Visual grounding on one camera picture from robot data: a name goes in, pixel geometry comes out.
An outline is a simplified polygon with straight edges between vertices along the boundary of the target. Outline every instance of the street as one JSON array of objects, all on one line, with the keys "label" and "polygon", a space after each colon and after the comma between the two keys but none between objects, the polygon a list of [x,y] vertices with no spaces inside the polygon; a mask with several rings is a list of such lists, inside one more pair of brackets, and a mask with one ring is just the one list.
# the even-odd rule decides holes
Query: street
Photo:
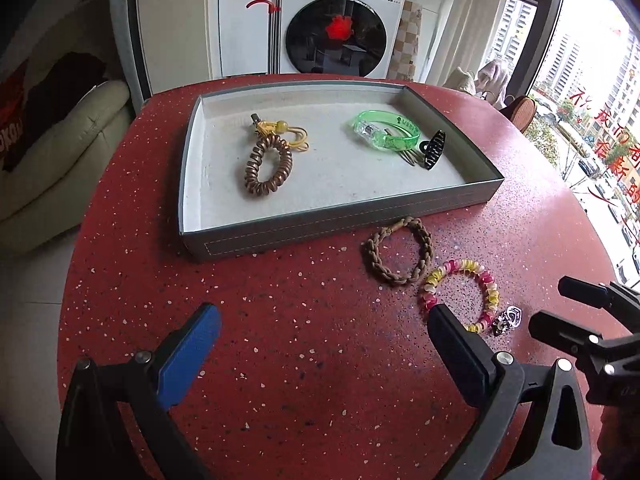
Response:
[{"label": "street", "polygon": [[[577,153],[562,135],[557,133],[553,128],[552,131],[558,139],[558,161],[559,171],[561,171],[565,167],[565,163],[567,161],[569,161],[569,165],[571,165],[571,161],[575,156],[577,156]],[[596,182],[600,182],[600,185],[605,189],[605,192],[609,192],[609,187],[603,185],[604,183],[602,182],[605,177],[598,181],[585,178],[586,176],[584,172],[578,166],[578,160],[579,158],[575,159],[573,167],[569,171],[565,182],[567,186],[572,189],[575,197],[580,201],[582,208],[586,210],[587,217],[591,221],[591,224],[600,237],[600,240],[609,255],[611,265],[616,269],[616,265],[622,262],[623,272],[627,279],[625,284],[627,286],[635,285],[632,288],[640,292],[640,285],[636,285],[640,280],[640,276],[638,275],[631,258],[631,248],[626,244],[622,235],[622,225],[618,224],[614,220],[607,203],[594,197],[589,192],[591,189],[596,195],[598,194],[595,187]],[[609,179],[609,181],[612,185],[615,184],[613,179]],[[606,194],[606,198],[610,198],[611,194],[612,192]],[[617,210],[620,216],[623,217],[625,215],[624,209],[621,206],[619,206]],[[618,280],[622,282],[617,270],[616,276],[618,277]]]}]

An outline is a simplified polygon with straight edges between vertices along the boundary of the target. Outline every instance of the blue gripper pad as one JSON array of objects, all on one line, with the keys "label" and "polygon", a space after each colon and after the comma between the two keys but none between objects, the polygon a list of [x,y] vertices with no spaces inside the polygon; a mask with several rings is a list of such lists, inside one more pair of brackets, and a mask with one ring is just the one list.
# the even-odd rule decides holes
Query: blue gripper pad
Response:
[{"label": "blue gripper pad", "polygon": [[169,410],[184,398],[218,338],[221,326],[217,308],[204,303],[184,327],[160,345],[158,357],[163,346],[164,350],[166,344],[173,347],[169,355],[163,357],[164,362],[158,371],[158,402],[164,410]]}]

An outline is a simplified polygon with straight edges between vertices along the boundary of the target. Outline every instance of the washing machine door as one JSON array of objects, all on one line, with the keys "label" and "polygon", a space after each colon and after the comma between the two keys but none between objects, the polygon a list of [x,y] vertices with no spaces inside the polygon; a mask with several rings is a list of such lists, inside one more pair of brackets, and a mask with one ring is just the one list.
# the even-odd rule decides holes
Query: washing machine door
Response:
[{"label": "washing machine door", "polygon": [[382,19],[359,0],[315,0],[287,27],[285,47],[302,73],[368,75],[385,55]]}]

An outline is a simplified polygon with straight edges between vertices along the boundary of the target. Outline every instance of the brown braided bracelet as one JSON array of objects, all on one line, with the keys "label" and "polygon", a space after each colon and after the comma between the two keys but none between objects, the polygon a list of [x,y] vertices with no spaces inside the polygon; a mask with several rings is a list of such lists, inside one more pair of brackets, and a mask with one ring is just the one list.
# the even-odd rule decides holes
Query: brown braided bracelet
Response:
[{"label": "brown braided bracelet", "polygon": [[[396,274],[391,272],[391,269],[389,269],[389,267],[382,262],[382,258],[380,258],[380,242],[391,233],[394,233],[403,227],[411,229],[415,237],[420,242],[420,259],[411,274]],[[411,216],[403,218],[389,227],[382,228],[365,242],[365,250],[366,254],[370,257],[371,267],[373,270],[392,285],[404,285],[405,283],[417,282],[424,276],[424,273],[427,271],[427,267],[433,258],[431,235],[424,228],[419,218],[412,218]]]},{"label": "brown braided bracelet", "polygon": [[[260,182],[258,180],[258,170],[262,164],[264,152],[269,148],[278,150],[280,164],[269,180]],[[249,155],[249,161],[244,170],[244,186],[249,193],[255,193],[258,196],[268,195],[270,191],[276,192],[291,173],[292,166],[291,149],[285,139],[276,134],[260,137],[255,143],[251,155]]]}]

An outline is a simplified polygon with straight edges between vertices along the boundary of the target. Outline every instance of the red hook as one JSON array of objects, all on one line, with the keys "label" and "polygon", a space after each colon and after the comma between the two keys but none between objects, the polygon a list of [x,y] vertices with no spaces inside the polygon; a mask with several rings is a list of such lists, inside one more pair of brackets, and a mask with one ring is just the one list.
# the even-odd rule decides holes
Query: red hook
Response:
[{"label": "red hook", "polygon": [[246,8],[248,9],[253,4],[267,4],[269,6],[269,14],[273,14],[276,10],[280,10],[280,7],[276,7],[276,5],[271,0],[252,0],[248,4],[246,4]]}]

